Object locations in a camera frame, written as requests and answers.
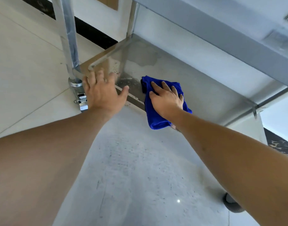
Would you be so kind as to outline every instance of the hand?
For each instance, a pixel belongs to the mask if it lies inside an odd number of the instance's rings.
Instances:
[[[105,79],[103,70],[97,73],[91,71],[89,78],[86,76],[83,78],[82,84],[89,110],[102,109],[111,118],[126,102],[129,87],[125,86],[118,95],[115,88],[115,73],[110,73]]]
[[[150,91],[149,97],[153,108],[161,115],[161,117],[169,120],[175,111],[183,110],[184,97],[181,94],[179,97],[174,86],[170,89],[164,81],[162,82],[163,88],[159,87],[154,82],[151,82],[151,85],[159,96]]]

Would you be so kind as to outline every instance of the blue microfiber cloth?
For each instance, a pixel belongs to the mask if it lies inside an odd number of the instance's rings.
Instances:
[[[169,82],[169,81],[165,81],[165,80],[155,79],[155,78],[151,78],[149,76],[142,77],[142,80],[141,80],[142,91],[143,91],[143,93],[146,94],[145,110],[147,113],[147,120],[148,120],[149,127],[151,129],[154,129],[154,130],[165,128],[165,127],[171,125],[171,122],[169,122],[165,118],[161,117],[155,111],[155,109],[152,106],[151,100],[149,98],[149,92],[150,91],[153,91],[155,93],[155,91],[153,90],[153,87],[151,86],[151,82],[154,82],[158,86],[162,87],[162,81],[164,81],[169,86],[170,89],[172,86],[174,86],[179,95],[180,94],[184,95],[180,83],[173,83],[173,82]],[[191,109],[188,108],[185,101],[183,104],[183,110],[188,112],[188,113],[192,113]]]

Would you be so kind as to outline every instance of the forearm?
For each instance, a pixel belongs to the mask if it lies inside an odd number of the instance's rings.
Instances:
[[[259,223],[288,225],[288,156],[182,110],[173,112],[169,120],[221,185]]]
[[[51,225],[99,130],[88,111],[0,139],[0,225]]]

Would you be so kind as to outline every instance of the black strip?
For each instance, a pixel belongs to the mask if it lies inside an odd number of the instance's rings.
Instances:
[[[34,8],[38,9],[42,13],[55,19],[55,13],[53,5],[48,0],[23,0]],[[76,31],[78,34],[92,41],[96,45],[103,49],[108,49],[109,47],[115,45],[118,41],[94,28],[93,26],[85,23],[79,18],[75,17]]]
[[[266,134],[266,140],[270,147],[288,155],[288,141],[267,129],[264,129],[264,132]]]

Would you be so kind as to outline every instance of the caster wheel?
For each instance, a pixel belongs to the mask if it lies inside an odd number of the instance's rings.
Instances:
[[[223,196],[222,201],[227,209],[233,213],[242,213],[244,211],[244,209],[228,193]]]

